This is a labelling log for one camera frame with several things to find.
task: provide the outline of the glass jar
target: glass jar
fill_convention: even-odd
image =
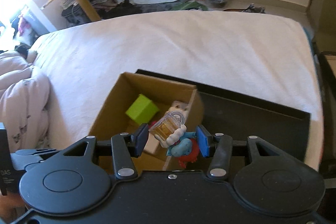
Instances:
[[[153,125],[149,132],[153,135],[159,135],[164,141],[173,134],[176,129],[181,128],[184,124],[184,115],[175,110],[172,112],[167,112],[155,125]]]

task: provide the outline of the comforter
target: comforter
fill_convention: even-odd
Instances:
[[[18,52],[0,54],[0,122],[11,153],[46,146],[49,89],[48,77]]]

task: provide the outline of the red toy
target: red toy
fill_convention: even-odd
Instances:
[[[186,163],[188,162],[195,162],[197,160],[197,156],[200,153],[200,148],[198,146],[198,143],[194,139],[190,139],[193,142],[193,148],[191,150],[191,153],[187,156],[181,156],[178,158],[178,163],[182,168],[186,168]]]

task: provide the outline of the blue gripper pad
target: blue gripper pad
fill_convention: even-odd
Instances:
[[[139,157],[148,141],[148,125],[143,123],[138,130],[132,134],[131,140],[134,143],[134,155]]]
[[[199,150],[205,158],[213,157],[216,147],[213,143],[212,135],[205,129],[204,126],[196,127],[196,136]]]

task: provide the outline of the white bed sheet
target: white bed sheet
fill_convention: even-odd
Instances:
[[[86,136],[119,74],[140,68],[311,113],[305,162],[319,166],[320,91],[309,43],[294,20],[219,11],[140,14],[47,34],[32,49],[52,84],[54,148]]]

